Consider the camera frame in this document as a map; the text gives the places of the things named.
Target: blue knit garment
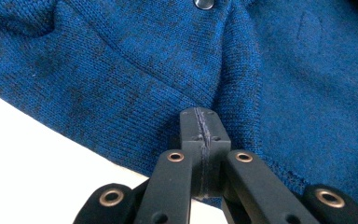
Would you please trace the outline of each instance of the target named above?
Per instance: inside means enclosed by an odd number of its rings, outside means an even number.
[[[358,6],[346,0],[0,0],[0,97],[144,175],[179,112],[208,107],[289,189],[323,183],[358,202]]]

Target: blue fabric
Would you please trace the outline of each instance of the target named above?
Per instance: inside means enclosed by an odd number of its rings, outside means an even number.
[[[0,1],[0,97],[144,175],[178,113],[209,107],[291,190],[358,201],[352,2]]]

